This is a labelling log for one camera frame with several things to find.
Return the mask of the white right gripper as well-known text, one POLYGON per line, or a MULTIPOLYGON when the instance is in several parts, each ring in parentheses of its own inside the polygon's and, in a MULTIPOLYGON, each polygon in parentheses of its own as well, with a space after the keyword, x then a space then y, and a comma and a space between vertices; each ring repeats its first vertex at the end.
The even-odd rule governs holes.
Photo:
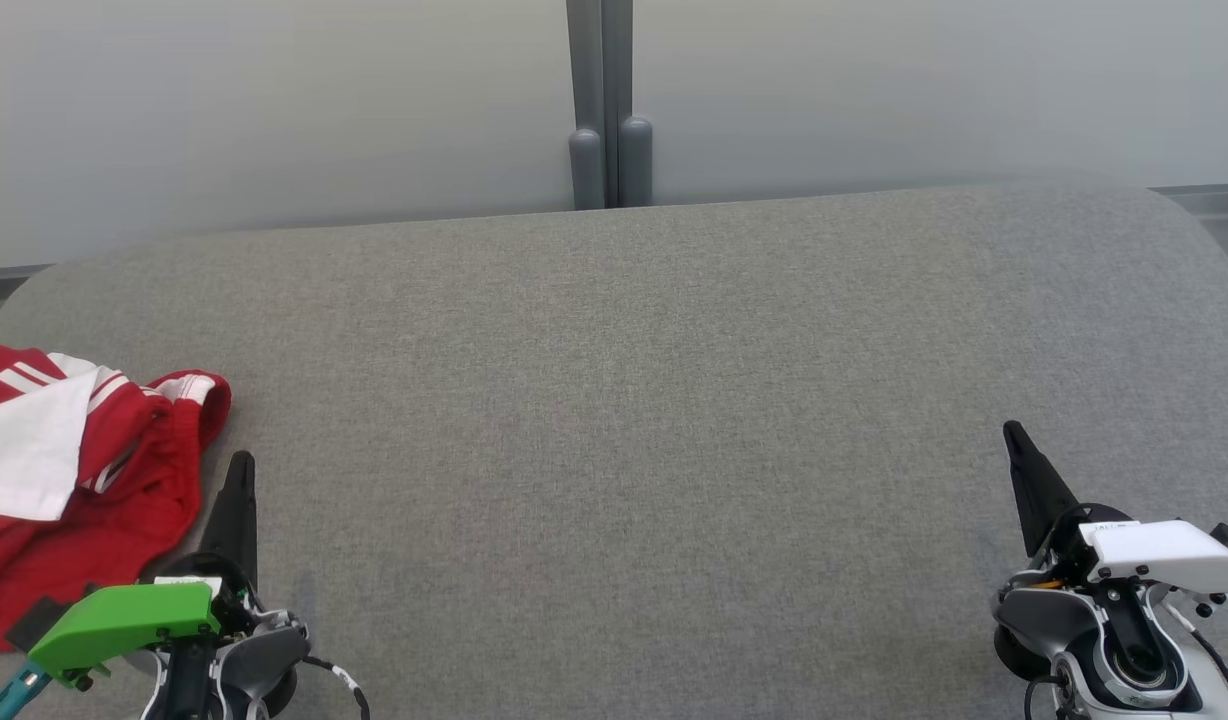
POLYGON ((1079 505, 1024 425, 1002 428, 1024 550, 1047 539, 1047 573, 1066 585, 1143 582, 1228 601, 1228 550, 1184 518, 1140 521, 1102 503, 1079 505))

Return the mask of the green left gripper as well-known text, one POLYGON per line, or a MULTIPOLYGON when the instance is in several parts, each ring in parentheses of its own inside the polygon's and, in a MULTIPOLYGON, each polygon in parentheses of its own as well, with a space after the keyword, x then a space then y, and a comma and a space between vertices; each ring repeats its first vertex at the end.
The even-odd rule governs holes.
POLYGON ((44 675, 79 689, 84 676, 138 650, 181 639, 248 632, 258 601, 255 460, 231 456, 199 543, 201 553, 171 562, 152 582, 85 593, 34 629, 26 657, 44 675))

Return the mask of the red Bulls shorts white stripes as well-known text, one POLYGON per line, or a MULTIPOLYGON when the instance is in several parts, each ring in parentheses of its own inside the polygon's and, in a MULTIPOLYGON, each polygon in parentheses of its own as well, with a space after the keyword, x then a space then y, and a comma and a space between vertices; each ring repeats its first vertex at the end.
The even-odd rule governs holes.
POLYGON ((134 582, 174 550, 201 511, 201 456, 230 410, 225 378, 176 372, 126 386, 84 429, 80 478, 53 521, 0 516, 0 652, 37 600, 134 582))

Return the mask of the red Bulls jersey white sleeves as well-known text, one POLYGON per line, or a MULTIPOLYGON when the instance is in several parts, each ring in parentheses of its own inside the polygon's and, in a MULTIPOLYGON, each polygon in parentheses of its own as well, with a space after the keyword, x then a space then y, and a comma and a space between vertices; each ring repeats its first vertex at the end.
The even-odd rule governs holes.
POLYGON ((0 345, 0 516, 56 521, 79 489, 102 495, 166 407, 119 370, 0 345))

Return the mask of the grey fabric sofa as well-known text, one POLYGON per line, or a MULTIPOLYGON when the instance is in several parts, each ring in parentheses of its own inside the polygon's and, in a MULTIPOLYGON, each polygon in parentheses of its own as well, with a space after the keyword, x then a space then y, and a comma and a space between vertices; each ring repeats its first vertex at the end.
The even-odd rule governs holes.
POLYGON ((52 265, 0 345, 220 374, 258 593, 387 720, 1020 720, 1001 428, 1228 523, 1228 258, 1094 186, 359 225, 52 265))

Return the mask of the grey cylindrical post foot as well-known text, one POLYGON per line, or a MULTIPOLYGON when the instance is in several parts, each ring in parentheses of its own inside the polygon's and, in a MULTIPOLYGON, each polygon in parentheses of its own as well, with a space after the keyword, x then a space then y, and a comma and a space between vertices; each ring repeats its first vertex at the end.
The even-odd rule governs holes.
POLYGON ((569 136, 570 181, 572 181, 573 210, 605 209, 605 151, 600 133, 596 129, 577 128, 569 136))
POLYGON ((618 136, 620 206, 651 206, 652 156, 655 156, 652 124, 643 117, 628 117, 620 123, 618 136))

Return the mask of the grey vertical partition post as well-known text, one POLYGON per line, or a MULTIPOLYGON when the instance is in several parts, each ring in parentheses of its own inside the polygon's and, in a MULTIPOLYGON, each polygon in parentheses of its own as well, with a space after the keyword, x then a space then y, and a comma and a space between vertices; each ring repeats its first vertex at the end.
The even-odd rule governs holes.
POLYGON ((632 113, 632 0, 564 0, 573 122, 600 133, 608 206, 619 200, 620 123, 632 113))

